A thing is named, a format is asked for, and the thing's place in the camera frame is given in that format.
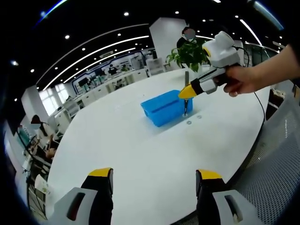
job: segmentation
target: human hand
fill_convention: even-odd
[[[224,87],[224,91],[231,97],[260,89],[260,81],[252,67],[229,67],[226,74],[231,81]]]

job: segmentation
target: computer monitor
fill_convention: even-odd
[[[80,87],[83,87],[88,82],[88,79],[85,77],[81,81],[78,82]]]

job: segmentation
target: green leaves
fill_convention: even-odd
[[[193,63],[190,65],[190,69],[193,70],[194,72],[198,72],[199,69],[199,63]]]
[[[191,42],[186,42],[180,48],[174,48],[171,50],[171,54],[167,56],[166,62],[175,61],[179,67],[182,63],[185,63],[191,70],[198,72],[199,64],[208,62],[208,59],[202,49],[204,40],[196,38]]]

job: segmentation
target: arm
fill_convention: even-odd
[[[300,77],[300,67],[290,45],[279,54],[253,67],[253,73],[261,81],[258,89]]]
[[[224,87],[224,91],[235,97],[300,77],[300,66],[294,50],[288,45],[279,54],[255,67],[230,67],[226,74],[232,80]]]

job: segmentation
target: linear ceiling light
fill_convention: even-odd
[[[113,32],[116,32],[116,31],[119,31],[119,30],[124,30],[124,29],[128,29],[128,28],[132,28],[132,27],[139,27],[139,26],[145,26],[145,25],[149,25],[148,23],[142,23],[142,24],[137,24],[137,25],[132,25],[132,26],[127,26],[127,27],[122,27],[122,28],[118,28],[118,29],[114,29],[114,30],[111,30],[111,31],[108,31],[106,33],[103,33],[103,34],[100,34],[98,36],[95,36],[89,40],[87,40],[86,42],[83,42],[82,44],[78,45],[77,47],[73,48],[71,51],[69,51],[68,53],[66,53],[64,56],[62,56],[60,59],[58,59],[54,64],[52,64],[52,66],[50,66],[44,73],[43,75],[41,75],[41,77],[39,78],[39,80],[36,82],[36,84],[38,84],[40,82],[40,80],[45,76],[46,73],[49,72],[50,69],[52,69],[59,61],[61,61],[63,58],[65,58],[67,55],[69,55],[71,52],[75,51],[77,48],[80,48],[81,46],[85,45],[86,43],[92,41],[92,40],[95,40],[99,37],[102,37],[106,34],[110,34],[110,33],[113,33]]]
[[[251,32],[251,34],[257,40],[257,42],[259,43],[259,45],[262,45],[261,41],[258,39],[258,37],[256,36],[256,34],[253,32],[253,30],[248,26],[248,24],[246,24],[246,22],[244,20],[242,20],[242,19],[240,20],[240,22]]]
[[[205,37],[205,36],[200,36],[200,35],[196,35],[197,38],[206,38],[206,39],[210,39],[213,40],[214,38],[212,37]]]
[[[107,56],[107,57],[104,57],[103,59],[100,59],[100,60],[98,60],[98,61],[96,61],[96,62],[93,62],[92,64],[89,64],[87,67],[85,67],[85,68],[79,70],[77,73],[75,73],[75,74],[73,74],[72,76],[70,76],[68,79],[66,79],[66,80],[64,81],[64,83],[66,83],[67,81],[69,81],[70,79],[72,79],[72,77],[74,77],[74,76],[76,76],[77,74],[81,73],[81,72],[84,71],[85,69],[89,68],[90,66],[95,65],[96,63],[99,63],[99,62],[101,62],[101,61],[103,61],[103,60],[106,60],[106,59],[112,57],[112,56],[115,56],[115,55],[118,55],[118,54],[121,54],[121,53],[124,53],[124,52],[127,52],[127,51],[131,51],[131,50],[134,50],[134,49],[135,49],[135,48],[129,48],[129,49],[126,49],[126,50],[124,50],[124,51],[121,51],[121,52],[118,52],[118,53],[109,55],[109,56]]]
[[[75,64],[77,64],[78,62],[84,60],[85,58],[91,56],[92,54],[95,54],[103,49],[106,49],[106,48],[109,48],[109,47],[112,47],[114,45],[118,45],[118,44],[121,44],[121,43],[124,43],[124,42],[127,42],[127,41],[132,41],[132,40],[137,40],[137,39],[141,39],[141,38],[148,38],[149,35],[146,35],[146,36],[140,36],[140,37],[134,37],[134,38],[130,38],[130,39],[126,39],[126,40],[123,40],[123,41],[119,41],[119,42],[116,42],[116,43],[113,43],[111,45],[108,45],[108,46],[105,46],[103,48],[99,48],[98,50],[95,50],[93,52],[91,52],[90,54],[87,54],[86,56],[82,57],[81,59],[77,60],[76,62],[74,62],[73,64],[71,64],[70,66],[68,66],[67,68],[65,68],[63,71],[61,71],[54,79],[52,79],[45,87],[43,90],[46,90],[60,75],[62,75],[64,72],[66,72],[68,69],[70,69],[72,66],[74,66]]]

